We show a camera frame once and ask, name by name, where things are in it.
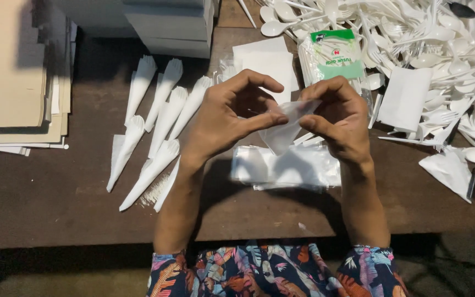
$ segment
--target dark wooden table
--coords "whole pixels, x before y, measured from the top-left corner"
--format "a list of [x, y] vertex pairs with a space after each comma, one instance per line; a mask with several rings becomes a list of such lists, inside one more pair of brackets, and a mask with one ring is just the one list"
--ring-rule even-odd
[[[191, 90], [202, 75], [212, 77], [232, 46], [264, 38], [259, 29], [215, 28], [212, 59], [182, 59], [185, 74], [178, 85]], [[286, 42], [300, 72], [296, 45], [288, 38]], [[80, 38], [66, 139], [70, 148], [36, 149], [28, 158], [0, 153], [0, 248], [152, 241], [156, 219], [152, 206], [137, 202], [118, 212], [146, 160], [151, 134], [143, 136], [112, 193], [106, 192], [113, 135], [125, 132], [129, 79], [144, 53], [138, 40]], [[154, 57], [163, 71], [170, 57]], [[143, 117], [155, 86], [154, 80], [137, 112]], [[381, 141], [377, 136], [385, 135], [385, 129], [376, 125], [370, 136], [377, 187], [391, 232], [475, 229], [475, 202], [466, 203], [418, 165], [434, 151]], [[188, 127], [179, 137], [183, 143], [187, 132]], [[457, 141], [458, 146], [467, 145], [463, 139]], [[257, 133], [238, 145], [248, 144], [264, 146]], [[197, 240], [333, 236], [343, 231], [339, 188], [330, 189], [330, 195], [253, 191], [227, 179], [230, 159], [231, 152], [226, 152], [207, 166]]]

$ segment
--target hand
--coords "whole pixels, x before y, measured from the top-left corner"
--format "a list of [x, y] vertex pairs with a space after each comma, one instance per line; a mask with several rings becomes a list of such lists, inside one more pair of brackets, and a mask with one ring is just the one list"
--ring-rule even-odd
[[283, 91], [272, 77], [248, 69], [208, 88], [182, 155], [204, 163], [252, 132], [287, 124], [286, 115], [266, 112], [278, 104], [259, 87]]
[[337, 76], [321, 80], [301, 92], [300, 100], [322, 100], [314, 112], [300, 119], [300, 126], [326, 139], [332, 155], [347, 165], [372, 162], [369, 154], [367, 104]]

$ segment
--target person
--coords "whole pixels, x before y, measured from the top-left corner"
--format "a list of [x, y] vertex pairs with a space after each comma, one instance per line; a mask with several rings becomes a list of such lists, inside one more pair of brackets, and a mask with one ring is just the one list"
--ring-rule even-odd
[[326, 139], [340, 160], [342, 216], [353, 249], [334, 275], [316, 244], [222, 247], [187, 268], [185, 251], [200, 204], [204, 165], [248, 134], [288, 122], [272, 96], [273, 78], [243, 70], [206, 91], [181, 152], [175, 184], [157, 218], [149, 297], [168, 296], [407, 296], [397, 274], [390, 233], [377, 195], [369, 153], [367, 105], [344, 77], [323, 80], [299, 100], [321, 100], [302, 128]]

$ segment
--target black spoon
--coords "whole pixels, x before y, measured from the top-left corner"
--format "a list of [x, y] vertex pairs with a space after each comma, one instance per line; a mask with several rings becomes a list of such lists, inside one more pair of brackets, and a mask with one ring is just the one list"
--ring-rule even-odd
[[466, 5], [449, 1], [448, 6], [457, 17], [475, 18], [475, 11]]

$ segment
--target forearm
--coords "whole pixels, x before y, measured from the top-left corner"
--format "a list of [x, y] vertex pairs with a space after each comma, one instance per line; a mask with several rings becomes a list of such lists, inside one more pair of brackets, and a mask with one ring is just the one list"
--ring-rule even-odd
[[203, 170], [204, 162], [188, 155], [181, 157], [174, 185], [157, 217], [156, 253], [178, 253], [188, 245], [199, 212]]
[[373, 160], [364, 164], [341, 163], [342, 217], [353, 244], [388, 247], [384, 209], [377, 194]]

